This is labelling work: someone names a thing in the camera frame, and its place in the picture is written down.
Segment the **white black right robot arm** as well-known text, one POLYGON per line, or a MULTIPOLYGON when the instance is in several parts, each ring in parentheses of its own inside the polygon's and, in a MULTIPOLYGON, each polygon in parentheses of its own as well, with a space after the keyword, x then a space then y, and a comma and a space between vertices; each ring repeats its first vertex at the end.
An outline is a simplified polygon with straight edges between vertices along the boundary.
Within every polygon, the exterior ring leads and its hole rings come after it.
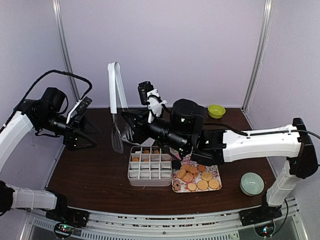
POLYGON ((170 119, 150 110, 126 110, 121 113, 132 130, 132 141, 142 143, 154 139, 160 147, 177 151, 172 167, 179 170, 182 159, 191 159, 203 166, 232 163, 242 159, 286 157, 282 173, 263 194, 261 205, 242 210, 241 221, 248 225, 281 216, 281 206, 297 183, 312 176, 319 167, 311 132, 300 118, 276 129, 240 131, 226 124, 216 129, 203 129, 204 112, 181 113, 172 110, 170 119))

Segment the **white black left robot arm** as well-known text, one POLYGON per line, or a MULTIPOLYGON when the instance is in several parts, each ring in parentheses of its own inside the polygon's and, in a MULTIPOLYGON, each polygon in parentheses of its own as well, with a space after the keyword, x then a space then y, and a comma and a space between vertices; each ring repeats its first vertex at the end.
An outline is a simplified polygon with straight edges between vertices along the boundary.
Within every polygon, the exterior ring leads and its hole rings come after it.
POLYGON ((88 85, 81 98, 70 103, 57 86, 49 93, 30 98, 32 89, 43 80, 66 80, 70 72, 49 70, 35 80, 24 80, 20 74, 0 78, 0 216, 35 207, 51 210, 61 222, 72 218, 72 211, 61 198, 44 189, 46 177, 60 151, 81 153, 97 147, 96 130, 86 132, 85 109, 92 83, 85 77, 74 79, 88 85))

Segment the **silver serving tongs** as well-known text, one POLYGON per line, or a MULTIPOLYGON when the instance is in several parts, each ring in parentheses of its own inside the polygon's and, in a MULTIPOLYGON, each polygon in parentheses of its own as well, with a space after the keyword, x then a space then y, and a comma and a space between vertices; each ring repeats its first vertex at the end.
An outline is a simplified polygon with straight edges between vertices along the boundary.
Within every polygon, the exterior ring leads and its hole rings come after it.
POLYGON ((127 111, 128 103, 125 94, 125 89, 123 85, 123 80, 121 76, 121 66, 115 61, 111 62, 107 66, 108 69, 108 85, 109 85, 109 103, 110 103, 110 113, 111 113, 111 144, 115 152, 119 154, 124 153, 124 143, 123 139, 126 138, 127 141, 133 139, 133 132, 126 122, 124 127, 124 132, 121 133, 118 126, 118 106, 117 106, 117 96, 120 101, 122 111, 127 111))

